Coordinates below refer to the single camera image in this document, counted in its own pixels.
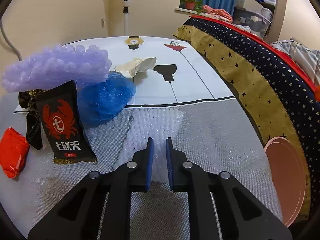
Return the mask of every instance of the navy blue star fabric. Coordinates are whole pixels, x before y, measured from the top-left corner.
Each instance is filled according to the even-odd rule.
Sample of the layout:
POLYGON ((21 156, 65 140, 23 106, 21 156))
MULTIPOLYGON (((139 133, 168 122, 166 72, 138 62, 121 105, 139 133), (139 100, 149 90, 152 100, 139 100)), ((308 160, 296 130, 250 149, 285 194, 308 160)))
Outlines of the navy blue star fabric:
POLYGON ((240 54, 268 81, 282 101, 299 137, 310 172, 310 217, 320 202, 320 103, 308 85, 272 51, 216 22, 190 18, 193 26, 240 54))

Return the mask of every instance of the windowsill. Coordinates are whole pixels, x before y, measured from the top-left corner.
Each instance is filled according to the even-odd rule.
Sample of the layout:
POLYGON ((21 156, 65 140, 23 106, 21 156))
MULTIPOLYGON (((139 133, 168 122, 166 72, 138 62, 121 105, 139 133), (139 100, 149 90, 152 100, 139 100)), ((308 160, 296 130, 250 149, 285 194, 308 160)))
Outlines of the windowsill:
POLYGON ((188 10, 188 9, 184 9, 184 8, 180 8, 180 7, 176 7, 175 8, 176 11, 181 11, 181 12, 186 12, 186 13, 189 13, 189 14, 198 14, 198 15, 202 15, 202 16, 208 16, 204 13, 198 13, 196 11, 193 11, 193 10, 188 10))

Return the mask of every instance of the power cord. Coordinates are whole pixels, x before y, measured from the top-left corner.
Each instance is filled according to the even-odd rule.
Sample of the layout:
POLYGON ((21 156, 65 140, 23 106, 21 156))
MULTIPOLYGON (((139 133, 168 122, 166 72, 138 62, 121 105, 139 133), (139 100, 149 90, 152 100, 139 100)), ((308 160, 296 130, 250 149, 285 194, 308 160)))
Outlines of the power cord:
POLYGON ((4 40, 6 41, 6 43, 8 43, 8 45, 10 46, 10 48, 13 50, 13 52, 17 55, 19 60, 22 60, 21 54, 20 52, 17 50, 17 48, 9 41, 7 35, 5 35, 4 29, 3 29, 3 24, 2 24, 2 18, 0 19, 0 30, 2 33, 2 36, 4 38, 4 40))

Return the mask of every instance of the cardboard box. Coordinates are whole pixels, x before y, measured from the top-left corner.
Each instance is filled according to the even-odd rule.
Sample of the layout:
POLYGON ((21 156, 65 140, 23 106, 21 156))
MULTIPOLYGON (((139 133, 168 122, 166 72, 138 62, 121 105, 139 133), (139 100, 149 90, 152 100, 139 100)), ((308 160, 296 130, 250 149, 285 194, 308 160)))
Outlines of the cardboard box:
POLYGON ((256 0, 236 0, 235 6, 240 9, 245 9, 247 11, 260 13, 262 10, 262 5, 256 0))

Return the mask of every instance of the white bubble wrap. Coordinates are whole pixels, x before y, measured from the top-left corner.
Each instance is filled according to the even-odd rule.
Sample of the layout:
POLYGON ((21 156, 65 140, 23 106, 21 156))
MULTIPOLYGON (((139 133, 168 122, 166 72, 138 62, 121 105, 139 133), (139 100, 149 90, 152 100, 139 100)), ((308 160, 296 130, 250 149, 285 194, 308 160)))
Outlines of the white bubble wrap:
POLYGON ((140 109, 132 114, 133 120, 115 169, 131 161, 133 154, 146 148, 148 138, 153 138, 154 154, 152 181, 168 182, 165 140, 177 135, 183 112, 172 108, 140 109))

